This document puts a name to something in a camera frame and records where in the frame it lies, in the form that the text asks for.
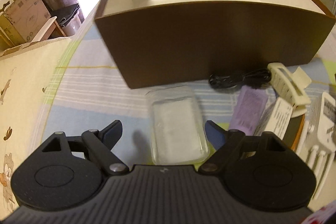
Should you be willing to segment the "white text-printed box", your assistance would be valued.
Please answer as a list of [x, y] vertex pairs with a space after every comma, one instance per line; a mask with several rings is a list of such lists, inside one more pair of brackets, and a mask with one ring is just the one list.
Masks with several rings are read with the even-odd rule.
[[288, 128], [292, 112], [292, 105], [283, 98], [278, 97], [264, 111], [254, 136], [260, 136], [263, 132], [272, 132], [282, 140]]

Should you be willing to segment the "cream hair claw clip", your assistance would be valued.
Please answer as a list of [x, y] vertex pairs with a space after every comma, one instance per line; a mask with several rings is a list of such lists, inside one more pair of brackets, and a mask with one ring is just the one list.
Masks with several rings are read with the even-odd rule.
[[306, 114], [307, 106], [311, 100], [305, 89], [311, 84], [311, 78], [301, 67], [294, 72], [282, 63], [269, 63], [267, 66], [271, 73], [270, 84], [275, 92], [286, 102], [291, 104], [293, 111], [292, 118]]

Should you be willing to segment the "cardboard shipping box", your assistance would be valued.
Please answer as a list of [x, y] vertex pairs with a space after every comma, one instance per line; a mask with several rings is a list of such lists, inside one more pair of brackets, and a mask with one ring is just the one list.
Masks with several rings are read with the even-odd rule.
[[42, 0], [1, 0], [1, 51], [31, 42], [50, 17]]

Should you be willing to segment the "checked bed sheet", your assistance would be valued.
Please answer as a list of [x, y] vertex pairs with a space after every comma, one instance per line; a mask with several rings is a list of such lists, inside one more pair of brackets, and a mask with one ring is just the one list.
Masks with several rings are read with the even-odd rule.
[[[126, 86], [93, 22], [94, 12], [84, 21], [73, 46], [66, 50], [72, 53], [71, 58], [61, 59], [60, 68], [56, 67], [46, 87], [50, 104], [46, 106], [42, 141], [55, 131], [80, 135], [90, 128], [103, 129], [117, 119], [123, 124], [123, 133], [113, 153], [129, 167], [153, 164], [145, 96], [151, 88], [131, 90]], [[301, 67], [312, 79], [306, 89], [312, 100], [323, 91], [335, 98], [335, 25], [314, 59]], [[228, 128], [239, 90], [215, 91], [207, 80], [171, 86], [182, 85], [193, 89], [204, 121], [212, 120]], [[318, 198], [309, 207], [318, 210], [334, 200], [335, 161]]]

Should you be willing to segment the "brown cardboard storage box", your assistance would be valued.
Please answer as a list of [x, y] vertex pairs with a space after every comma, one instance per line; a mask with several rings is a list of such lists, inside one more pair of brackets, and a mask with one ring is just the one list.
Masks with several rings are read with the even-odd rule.
[[335, 16], [319, 0], [101, 0], [94, 22], [137, 89], [306, 64]]

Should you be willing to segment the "cartoon print bedside cover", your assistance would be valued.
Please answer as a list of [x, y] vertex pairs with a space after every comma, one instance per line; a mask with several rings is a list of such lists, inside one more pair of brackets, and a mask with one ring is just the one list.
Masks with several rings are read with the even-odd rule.
[[43, 97], [70, 42], [70, 38], [56, 38], [1, 53], [1, 218], [18, 206], [11, 178], [29, 155]]

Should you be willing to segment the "clear plastic case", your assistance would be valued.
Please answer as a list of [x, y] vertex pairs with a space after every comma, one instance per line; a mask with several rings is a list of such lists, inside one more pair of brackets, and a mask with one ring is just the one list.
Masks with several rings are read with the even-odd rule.
[[151, 127], [151, 155], [156, 165], [198, 164], [209, 155], [203, 117], [187, 86], [146, 94]]

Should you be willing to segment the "white wifi router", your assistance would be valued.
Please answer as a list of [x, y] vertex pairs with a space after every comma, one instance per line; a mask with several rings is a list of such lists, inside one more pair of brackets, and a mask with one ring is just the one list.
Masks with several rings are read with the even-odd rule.
[[301, 136], [295, 150], [300, 154], [307, 148], [307, 165], [317, 179], [313, 194], [316, 200], [322, 192], [335, 157], [335, 99], [322, 92], [315, 98], [309, 108], [309, 118], [305, 119]]

